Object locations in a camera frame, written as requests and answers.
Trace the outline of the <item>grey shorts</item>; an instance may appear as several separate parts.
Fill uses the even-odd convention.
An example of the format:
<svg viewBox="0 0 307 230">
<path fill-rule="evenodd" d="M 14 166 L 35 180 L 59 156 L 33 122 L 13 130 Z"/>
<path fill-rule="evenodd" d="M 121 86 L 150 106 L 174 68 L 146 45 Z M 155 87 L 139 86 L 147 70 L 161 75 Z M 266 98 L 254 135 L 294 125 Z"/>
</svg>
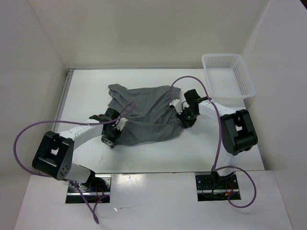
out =
<svg viewBox="0 0 307 230">
<path fill-rule="evenodd" d="M 159 86 L 153 88 L 127 89 L 119 84 L 110 84 L 112 100 L 108 106 L 118 112 L 134 102 L 127 122 L 115 145 L 135 146 L 142 143 L 162 142 L 175 139 L 183 131 L 177 112 L 169 106 L 170 99 L 178 99 L 180 88 Z"/>
</svg>

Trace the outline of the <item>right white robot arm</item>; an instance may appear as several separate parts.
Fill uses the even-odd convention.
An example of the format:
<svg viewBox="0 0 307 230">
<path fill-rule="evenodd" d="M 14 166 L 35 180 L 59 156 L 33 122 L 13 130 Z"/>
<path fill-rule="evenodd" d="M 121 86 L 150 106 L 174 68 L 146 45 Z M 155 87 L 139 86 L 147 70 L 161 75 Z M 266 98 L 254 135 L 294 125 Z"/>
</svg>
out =
<svg viewBox="0 0 307 230">
<path fill-rule="evenodd" d="M 184 128 L 195 125 L 198 116 L 218 124 L 219 154 L 214 158 L 209 181 L 212 187 L 222 188 L 234 174 L 235 157 L 251 150 L 258 142 L 249 112 L 214 103 L 207 96 L 200 97 L 195 89 L 181 93 L 169 106 L 176 110 Z"/>
</svg>

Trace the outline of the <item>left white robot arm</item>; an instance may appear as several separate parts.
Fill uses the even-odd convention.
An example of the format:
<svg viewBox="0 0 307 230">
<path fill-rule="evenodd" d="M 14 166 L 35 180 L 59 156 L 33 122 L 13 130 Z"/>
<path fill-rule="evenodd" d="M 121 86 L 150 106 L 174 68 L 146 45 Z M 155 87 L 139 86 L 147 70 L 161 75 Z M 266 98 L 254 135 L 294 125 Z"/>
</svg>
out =
<svg viewBox="0 0 307 230">
<path fill-rule="evenodd" d="M 95 137 L 114 148 L 126 122 L 119 112 L 108 108 L 104 114 L 89 117 L 84 126 L 60 133 L 49 131 L 41 140 L 32 167 L 58 181 L 73 181 L 84 191 L 92 191 L 101 182 L 93 170 L 72 162 L 73 152 Z"/>
</svg>

